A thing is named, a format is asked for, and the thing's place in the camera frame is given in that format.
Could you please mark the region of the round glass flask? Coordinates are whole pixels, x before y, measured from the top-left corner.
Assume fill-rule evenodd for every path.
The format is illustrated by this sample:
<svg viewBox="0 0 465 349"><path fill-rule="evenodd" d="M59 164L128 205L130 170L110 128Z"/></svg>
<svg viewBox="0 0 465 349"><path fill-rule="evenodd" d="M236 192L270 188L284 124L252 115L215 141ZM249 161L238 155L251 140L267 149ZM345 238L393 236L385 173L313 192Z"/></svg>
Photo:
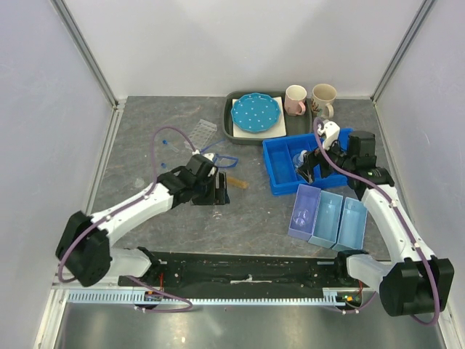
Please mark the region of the round glass flask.
<svg viewBox="0 0 465 349"><path fill-rule="evenodd" d="M302 150L298 154L296 154L293 157L294 169L296 170L296 168L298 167L300 161L305 161L305 162L309 163L308 158L309 158L310 154L311 153L309 151L307 151L307 150Z"/></svg>

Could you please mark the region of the clear glass beaker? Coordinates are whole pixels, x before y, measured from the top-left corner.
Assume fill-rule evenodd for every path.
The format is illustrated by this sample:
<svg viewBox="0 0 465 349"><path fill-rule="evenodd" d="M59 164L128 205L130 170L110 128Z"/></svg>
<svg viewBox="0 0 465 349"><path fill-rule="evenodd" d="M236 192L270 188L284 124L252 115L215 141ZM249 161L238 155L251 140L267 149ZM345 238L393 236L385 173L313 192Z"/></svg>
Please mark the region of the clear glass beaker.
<svg viewBox="0 0 465 349"><path fill-rule="evenodd" d="M313 211L308 209L299 209L294 212L292 222L293 225L303 229L308 226L313 219Z"/></svg>

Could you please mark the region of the small glass stopper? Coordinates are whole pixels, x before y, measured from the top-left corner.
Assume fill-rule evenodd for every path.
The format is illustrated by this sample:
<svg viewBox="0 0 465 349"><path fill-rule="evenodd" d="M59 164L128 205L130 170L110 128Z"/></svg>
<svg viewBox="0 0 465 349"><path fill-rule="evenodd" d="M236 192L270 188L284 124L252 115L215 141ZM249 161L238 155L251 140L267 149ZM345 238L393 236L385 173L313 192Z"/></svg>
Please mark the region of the small glass stopper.
<svg viewBox="0 0 465 349"><path fill-rule="evenodd" d="M142 188L145 184L145 181L142 178L137 178L134 182L136 188Z"/></svg>

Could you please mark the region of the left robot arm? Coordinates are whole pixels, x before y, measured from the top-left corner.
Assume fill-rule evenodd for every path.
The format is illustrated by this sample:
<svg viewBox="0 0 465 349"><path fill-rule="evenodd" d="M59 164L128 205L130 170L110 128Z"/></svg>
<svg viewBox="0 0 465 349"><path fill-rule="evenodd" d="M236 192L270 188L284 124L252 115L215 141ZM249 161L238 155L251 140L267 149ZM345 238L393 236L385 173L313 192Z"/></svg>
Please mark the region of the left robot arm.
<svg viewBox="0 0 465 349"><path fill-rule="evenodd" d="M116 242L149 219L180 204L213 204L225 183L225 173L217 166L214 153L195 152L188 163L157 176L146 188L109 209L94 214L78 211L71 215L56 249L58 278L63 272L84 287L109 276L133 276L151 286L159 278L159 268L142 248L120 249Z"/></svg>

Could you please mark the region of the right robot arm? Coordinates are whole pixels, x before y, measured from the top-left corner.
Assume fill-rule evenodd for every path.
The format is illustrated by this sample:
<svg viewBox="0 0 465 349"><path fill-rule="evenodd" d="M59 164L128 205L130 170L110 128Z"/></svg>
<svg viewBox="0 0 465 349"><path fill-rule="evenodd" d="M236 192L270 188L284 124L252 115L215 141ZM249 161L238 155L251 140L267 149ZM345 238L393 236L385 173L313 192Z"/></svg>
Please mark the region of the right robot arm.
<svg viewBox="0 0 465 349"><path fill-rule="evenodd" d="M344 175L374 219L391 260L384 264L363 250L339 252L332 270L334 281L349 286L358 280L369 286L392 317L411 316L424 326L436 324L448 301L454 268L448 258L437 257L424 243L405 213L391 174L376 164L374 134L351 132L346 150L338 132L318 130L315 141L316 149L304 153L299 172L311 180L315 167L322 177L334 172Z"/></svg>

